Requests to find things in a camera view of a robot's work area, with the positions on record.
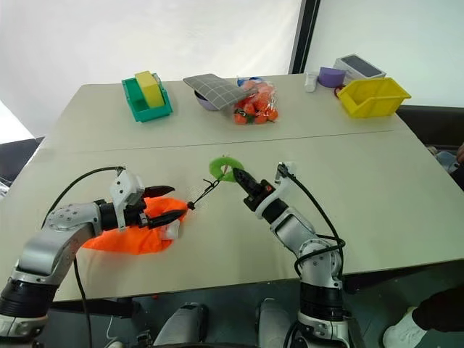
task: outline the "dark floor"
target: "dark floor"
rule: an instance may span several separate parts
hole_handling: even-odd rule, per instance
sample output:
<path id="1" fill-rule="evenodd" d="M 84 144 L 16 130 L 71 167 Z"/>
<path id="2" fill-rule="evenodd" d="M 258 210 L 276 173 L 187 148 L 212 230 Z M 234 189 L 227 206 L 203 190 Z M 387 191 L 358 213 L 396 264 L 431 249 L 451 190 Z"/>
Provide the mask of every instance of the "dark floor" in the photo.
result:
<path id="1" fill-rule="evenodd" d="M 361 328 L 367 348 L 381 347 L 379 340 L 388 325 L 399 320 L 409 306 L 418 305 L 432 294 L 464 283 L 464 261 L 439 265 L 429 270 L 387 281 L 356 295 L 346 295 L 348 308 Z M 217 289 L 160 294 L 157 299 L 139 297 L 142 310 L 133 319 L 113 320 L 110 336 L 134 344 L 136 335 L 150 329 L 153 336 L 163 323 L 185 302 L 202 302 L 210 308 L 208 342 L 256 344 L 254 310 L 264 297 L 275 297 L 294 318 L 298 308 L 297 281 L 229 286 Z M 107 343 L 109 317 L 93 316 L 94 346 Z M 50 321 L 39 341 L 48 348 L 86 347 L 86 322 L 83 315 L 51 312 Z M 464 333 L 429 332 L 418 348 L 464 347 Z"/>

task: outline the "table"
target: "table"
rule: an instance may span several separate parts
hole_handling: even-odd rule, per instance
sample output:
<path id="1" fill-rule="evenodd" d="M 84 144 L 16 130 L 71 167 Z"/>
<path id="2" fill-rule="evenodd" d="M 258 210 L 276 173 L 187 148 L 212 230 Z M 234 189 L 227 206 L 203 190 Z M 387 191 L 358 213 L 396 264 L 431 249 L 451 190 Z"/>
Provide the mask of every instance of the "table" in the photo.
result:
<path id="1" fill-rule="evenodd" d="M 301 75 L 272 79 L 278 81 L 276 85 L 282 90 L 281 94 L 290 94 L 288 81 L 295 82 L 296 93 L 302 89 Z M 182 85 L 166 85 L 171 96 L 182 95 L 176 89 L 182 91 Z M 112 85 L 90 87 L 94 94 L 98 90 L 102 94 L 115 90 Z M 145 125 L 132 119 L 130 123 L 126 119 L 118 122 L 116 118 L 114 132 L 122 130 L 122 124 L 127 123 L 132 127 L 128 136 L 111 137 L 112 131 L 106 129 L 102 131 L 106 141 L 98 146 L 96 140 L 90 144 L 90 136 L 86 138 L 88 142 L 75 142 L 71 146 L 77 138 L 72 137 L 68 107 L 63 116 L 66 120 L 58 122 L 48 141 L 20 173 L 8 197 L 0 202 L 0 276 L 7 279 L 23 244 L 37 231 L 49 205 L 81 173 L 106 165 L 127 165 L 147 186 L 171 185 L 177 190 L 172 196 L 190 200 L 205 187 L 202 179 L 209 177 L 209 161 L 223 154 L 241 160 L 256 179 L 270 181 L 277 162 L 297 162 L 299 179 L 314 193 L 340 237 L 347 242 L 346 274 L 461 259 L 464 254 L 464 194 L 425 147 L 397 116 L 351 120 L 339 108 L 333 95 L 332 99 L 328 98 L 330 90 L 319 89 L 314 95 L 300 96 L 301 99 L 310 98 L 311 103 L 302 100 L 297 104 L 311 107 L 314 102 L 312 107 L 332 110 L 329 115 L 308 109 L 308 116 L 303 117 L 302 110 L 292 111 L 287 104 L 281 110 L 281 120 L 275 125 L 248 128 L 225 123 L 217 117 L 220 121 L 204 126 L 217 129 L 219 135 L 198 134 L 196 128 L 184 128 L 186 136 L 183 138 L 169 138 L 166 130 L 179 135 L 177 128 L 193 127 L 196 119 L 216 117 L 213 116 L 216 114 L 197 110 L 185 116 L 192 118 L 185 123 L 181 122 L 182 115 L 173 115 L 173 119 L 179 120 L 169 125 L 171 121 L 167 118 L 163 121 L 166 124 L 160 123 L 163 126 L 159 129 L 153 125 L 157 121 L 147 123 L 152 130 L 150 137 L 143 130 Z M 75 105 L 75 100 L 80 99 L 81 91 L 85 88 L 71 104 Z M 195 103 L 194 99 L 190 100 L 192 109 Z M 296 115 L 294 122 L 304 127 L 287 125 L 292 115 Z M 94 124 L 90 119 L 87 122 L 88 132 L 95 135 Z M 226 125 L 225 129 L 220 129 L 220 123 Z M 141 130 L 139 138 L 135 127 Z M 273 127 L 281 129 L 285 136 Z M 60 133 L 67 133 L 69 141 Z M 62 202 L 109 198 L 108 187 L 113 178 L 111 173 L 87 178 Z M 78 260 L 88 298 L 129 297 L 294 278 L 294 257 L 268 231 L 267 223 L 257 220 L 245 207 L 244 197 L 245 193 L 236 184 L 221 183 L 189 213 L 182 226 L 182 237 L 163 253 L 131 256 L 80 250 Z M 286 201 L 300 210 L 318 233 L 330 233 L 297 188 L 291 188 Z M 74 275 L 70 272 L 56 300 L 79 298 Z"/>

